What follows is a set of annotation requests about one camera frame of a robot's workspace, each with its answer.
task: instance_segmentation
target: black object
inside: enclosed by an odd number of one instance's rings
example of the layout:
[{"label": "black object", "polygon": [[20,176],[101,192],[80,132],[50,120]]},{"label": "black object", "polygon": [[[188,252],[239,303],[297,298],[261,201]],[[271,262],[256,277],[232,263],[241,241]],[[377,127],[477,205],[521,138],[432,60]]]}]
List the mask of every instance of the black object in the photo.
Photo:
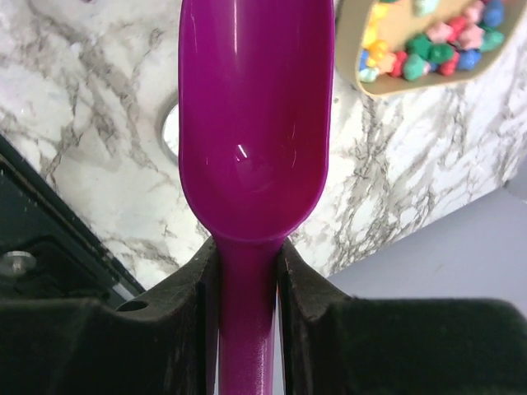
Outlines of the black object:
[{"label": "black object", "polygon": [[[209,240],[116,312],[0,304],[2,395],[212,394],[220,266]],[[288,241],[277,279],[288,395],[527,393],[527,323],[506,303],[351,298]]]},{"label": "black object", "polygon": [[31,253],[36,267],[0,276],[0,299],[91,296],[117,308],[145,291],[0,136],[0,265],[12,251]]}]

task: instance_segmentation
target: spoon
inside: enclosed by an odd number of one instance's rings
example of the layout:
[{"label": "spoon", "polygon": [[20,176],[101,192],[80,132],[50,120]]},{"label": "spoon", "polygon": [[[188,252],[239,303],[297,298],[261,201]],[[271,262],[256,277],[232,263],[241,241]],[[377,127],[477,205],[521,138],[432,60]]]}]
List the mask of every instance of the spoon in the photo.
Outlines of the spoon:
[{"label": "spoon", "polygon": [[184,0],[180,178],[222,258],[219,388],[270,394],[274,259],[328,170],[332,0]]}]

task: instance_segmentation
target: marble surface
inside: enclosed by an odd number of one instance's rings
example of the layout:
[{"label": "marble surface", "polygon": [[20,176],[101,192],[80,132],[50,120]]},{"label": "marble surface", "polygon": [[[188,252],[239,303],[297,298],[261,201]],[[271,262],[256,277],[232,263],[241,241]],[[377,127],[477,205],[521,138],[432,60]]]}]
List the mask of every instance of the marble surface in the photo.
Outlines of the marble surface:
[{"label": "marble surface", "polygon": [[[177,0],[0,0],[0,131],[145,286],[207,237],[161,149]],[[484,76],[373,100],[334,79],[329,177],[292,236],[324,275],[503,185],[527,136],[527,22]]]}]

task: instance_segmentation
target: spoon bowl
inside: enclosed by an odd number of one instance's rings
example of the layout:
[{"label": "spoon bowl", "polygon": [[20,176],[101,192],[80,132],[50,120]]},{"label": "spoon bowl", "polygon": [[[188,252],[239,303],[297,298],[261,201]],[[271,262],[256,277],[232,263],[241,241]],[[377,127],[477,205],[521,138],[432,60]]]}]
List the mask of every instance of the spoon bowl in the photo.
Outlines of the spoon bowl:
[{"label": "spoon bowl", "polygon": [[332,0],[184,0],[180,177],[222,256],[220,389],[268,393],[273,259],[328,170]]}]

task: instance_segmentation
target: purple spoon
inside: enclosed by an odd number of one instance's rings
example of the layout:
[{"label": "purple spoon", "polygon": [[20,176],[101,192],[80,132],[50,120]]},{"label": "purple spoon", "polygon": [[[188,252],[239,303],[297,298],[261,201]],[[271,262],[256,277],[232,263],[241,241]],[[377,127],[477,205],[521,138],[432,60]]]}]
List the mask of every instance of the purple spoon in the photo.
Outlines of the purple spoon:
[{"label": "purple spoon", "polygon": [[332,0],[184,0],[180,176],[222,258],[220,392],[270,394],[284,239],[328,170]]}]

